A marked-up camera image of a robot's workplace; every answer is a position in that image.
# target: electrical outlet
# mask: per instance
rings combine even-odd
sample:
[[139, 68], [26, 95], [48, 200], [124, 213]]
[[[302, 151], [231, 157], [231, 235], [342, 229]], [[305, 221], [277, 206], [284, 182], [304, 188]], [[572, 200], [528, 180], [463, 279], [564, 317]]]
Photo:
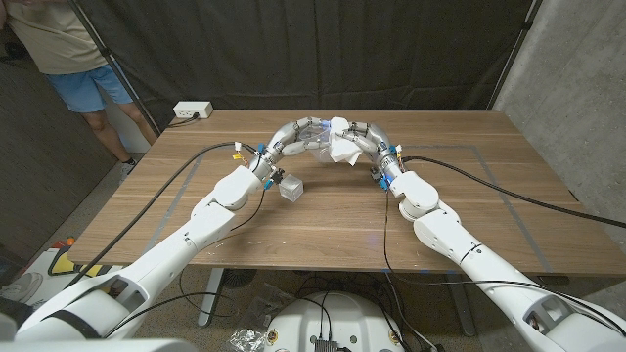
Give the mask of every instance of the electrical outlet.
[[213, 112], [213, 105], [211, 102], [178, 102], [174, 112], [178, 118], [192, 118], [196, 112], [199, 118], [208, 118]]

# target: wooden table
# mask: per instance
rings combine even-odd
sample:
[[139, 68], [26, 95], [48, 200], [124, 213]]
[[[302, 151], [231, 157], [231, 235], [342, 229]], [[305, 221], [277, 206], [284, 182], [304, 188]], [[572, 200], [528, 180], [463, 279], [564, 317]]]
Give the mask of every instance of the wooden table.
[[[192, 154], [220, 142], [266, 143], [288, 121], [304, 116], [374, 122], [402, 145], [403, 155], [450, 162], [513, 192], [584, 210], [507, 117], [494, 111], [307, 111], [217, 110], [209, 119], [168, 129], [144, 156], [69, 252], [71, 260], [93, 258], [137, 214], [165, 180]], [[128, 264], [150, 245], [183, 225], [194, 205], [240, 160], [234, 150], [212, 151], [171, 184], [103, 263]], [[361, 156], [322, 164], [309, 153], [279, 166], [303, 180], [295, 203], [267, 192], [259, 213], [236, 233], [200, 253], [193, 263], [211, 267], [378, 271], [382, 255], [384, 192], [372, 181]], [[527, 274], [621, 276], [626, 257], [601, 226], [501, 195], [438, 165], [408, 168], [431, 183], [483, 243]], [[258, 205], [260, 192], [237, 212], [239, 223]], [[458, 268], [417, 240], [398, 199], [390, 198], [387, 248], [394, 269], [447, 273]]]

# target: plastic bag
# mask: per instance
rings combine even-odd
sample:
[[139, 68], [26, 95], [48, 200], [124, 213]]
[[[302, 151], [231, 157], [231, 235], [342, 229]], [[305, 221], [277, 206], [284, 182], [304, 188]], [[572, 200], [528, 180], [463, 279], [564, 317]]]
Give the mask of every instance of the plastic bag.
[[236, 352], [262, 351], [272, 319], [294, 301], [292, 295], [264, 284], [261, 293], [252, 299], [235, 332], [226, 341], [225, 348]]

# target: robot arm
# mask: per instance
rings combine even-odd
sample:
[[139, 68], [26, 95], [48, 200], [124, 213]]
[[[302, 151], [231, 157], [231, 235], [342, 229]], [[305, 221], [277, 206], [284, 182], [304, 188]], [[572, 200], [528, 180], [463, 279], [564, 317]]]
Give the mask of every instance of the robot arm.
[[[352, 123], [350, 131], [365, 134], [377, 152], [369, 153], [388, 188], [398, 197], [402, 216], [413, 222], [418, 239], [454, 261], [507, 315], [528, 344], [536, 351], [616, 351], [626, 348], [626, 338], [595, 312], [542, 290], [509, 262], [472, 236], [457, 213], [439, 199], [438, 192], [414, 171], [402, 172], [388, 139], [375, 125]], [[342, 137], [354, 137], [346, 131]], [[583, 301], [604, 314], [623, 330], [626, 322], [602, 307]]]
[[[133, 319], [111, 335], [108, 332], [133, 314], [151, 306], [156, 297], [207, 245], [223, 238], [232, 228], [234, 213], [246, 204], [262, 181], [277, 171], [285, 155], [324, 147], [323, 143], [298, 141], [308, 126], [328, 126], [328, 121], [302, 118], [283, 126], [249, 164], [220, 180], [201, 200], [191, 219], [130, 266], [66, 288], [39, 308], [22, 325], [17, 341], [81, 340], [106, 336], [131, 336], [143, 322]], [[507, 315], [536, 351], [617, 351], [626, 349], [622, 336], [600, 312], [626, 330], [626, 322], [604, 308], [584, 302], [571, 303], [541, 288], [506, 260], [472, 236], [457, 213], [439, 199], [438, 192], [415, 172], [403, 172], [396, 150], [374, 124], [353, 122], [341, 134], [360, 146], [381, 175], [381, 186], [404, 199], [402, 216], [414, 223], [414, 231], [426, 246], [457, 263], [479, 283], [485, 294]], [[517, 282], [519, 286], [489, 281]]]
[[238, 167], [215, 184], [213, 191], [192, 211], [191, 219], [176, 232], [117, 272], [83, 280], [63, 290], [33, 313], [21, 326], [16, 340], [51, 341], [132, 336], [145, 316], [133, 319], [110, 336], [120, 323], [155, 302], [163, 289], [205, 247], [222, 239], [233, 227], [233, 210], [242, 208], [248, 195], [276, 171], [274, 166], [288, 150], [303, 152], [320, 147], [301, 147], [298, 132], [328, 121], [302, 118], [283, 126], [270, 147], [259, 151], [250, 169]]

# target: yellow object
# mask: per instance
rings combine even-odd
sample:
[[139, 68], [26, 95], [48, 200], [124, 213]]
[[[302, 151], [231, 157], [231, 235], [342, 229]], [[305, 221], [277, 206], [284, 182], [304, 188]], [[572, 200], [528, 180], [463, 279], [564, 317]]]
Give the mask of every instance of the yellow object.
[[61, 254], [50, 268], [50, 274], [69, 274], [74, 272], [74, 263], [67, 259], [67, 252]]
[[98, 272], [100, 271], [100, 269], [102, 269], [102, 265], [94, 265], [93, 268], [91, 268], [85, 275], [93, 278], [98, 275]]

